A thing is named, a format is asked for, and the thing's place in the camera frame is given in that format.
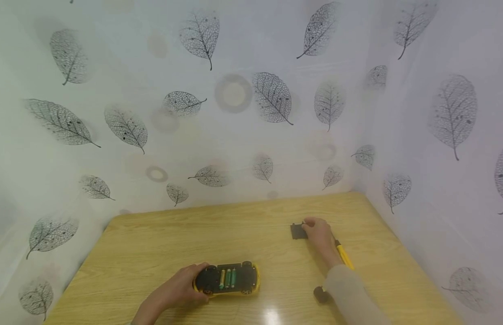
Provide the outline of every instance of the yellow handle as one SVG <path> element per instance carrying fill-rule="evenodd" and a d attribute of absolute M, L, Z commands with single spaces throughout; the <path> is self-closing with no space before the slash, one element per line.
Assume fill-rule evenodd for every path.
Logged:
<path fill-rule="evenodd" d="M 343 260 L 343 263 L 345 263 L 346 266 L 348 266 L 351 270 L 354 270 L 354 266 L 352 265 L 351 260 L 348 258 L 346 250 L 343 249 L 343 246 L 338 245 L 337 249 L 338 249 L 338 253 L 340 253 L 340 257 Z"/>

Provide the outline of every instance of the black object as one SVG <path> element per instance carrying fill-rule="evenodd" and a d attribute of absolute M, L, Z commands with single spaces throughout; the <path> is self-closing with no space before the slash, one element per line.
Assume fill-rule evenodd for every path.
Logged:
<path fill-rule="evenodd" d="M 220 288 L 221 272 L 222 270 L 228 269 L 235 269 L 235 272 L 237 272 L 235 287 Z M 195 278 L 195 285 L 197 290 L 207 295 L 238 291 L 242 294 L 251 294 L 252 289 L 257 286 L 257 270 L 248 260 L 244 261 L 242 264 L 210 265 L 206 269 L 200 271 Z"/>
<path fill-rule="evenodd" d="M 293 239 L 307 239 L 307 233 L 304 229 L 302 229 L 302 225 L 304 223 L 300 223 L 300 225 L 295 225 L 294 223 L 291 225 L 291 236 Z"/>
<path fill-rule="evenodd" d="M 320 304 L 324 304 L 329 300 L 329 293 L 323 290 L 323 287 L 316 287 L 315 290 L 313 291 L 313 294 L 316 297 L 316 300 Z"/>

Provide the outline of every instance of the yellow toy car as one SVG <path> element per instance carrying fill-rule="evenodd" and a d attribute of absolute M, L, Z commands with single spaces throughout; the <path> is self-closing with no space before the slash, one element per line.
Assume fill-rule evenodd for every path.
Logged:
<path fill-rule="evenodd" d="M 242 264 L 210 265 L 200 271 L 193 282 L 194 290 L 214 297 L 217 295 L 252 295 L 260 287 L 258 267 L 250 261 Z"/>

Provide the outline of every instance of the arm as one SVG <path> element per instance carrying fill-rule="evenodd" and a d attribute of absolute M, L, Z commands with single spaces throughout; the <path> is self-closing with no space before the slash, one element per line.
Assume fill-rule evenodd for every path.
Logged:
<path fill-rule="evenodd" d="M 168 308 L 187 302 L 207 302 L 208 296 L 192 287 L 194 278 L 207 266 L 208 263 L 192 264 L 177 271 L 142 302 L 130 325 L 154 325 Z"/>
<path fill-rule="evenodd" d="M 306 218 L 302 228 L 329 268 L 323 286 L 349 325 L 388 325 L 390 320 L 370 299 L 361 278 L 343 264 L 331 227 L 323 219 Z"/>

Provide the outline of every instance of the person's hand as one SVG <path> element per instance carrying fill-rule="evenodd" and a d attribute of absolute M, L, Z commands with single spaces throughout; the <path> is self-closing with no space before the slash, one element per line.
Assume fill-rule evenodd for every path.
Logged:
<path fill-rule="evenodd" d="M 206 294 L 195 291 L 192 287 L 194 278 L 208 265 L 208 263 L 192 264 L 177 271 L 143 301 L 132 320 L 132 325 L 153 325 L 159 315 L 170 307 L 188 302 L 208 302 Z"/>
<path fill-rule="evenodd" d="M 337 264 L 343 264 L 340 253 L 334 244 L 334 236 L 331 232 L 331 226 L 326 220 L 314 217 L 304 219 L 302 229 L 307 233 L 309 242 L 320 254 L 323 261 L 329 269 Z"/>

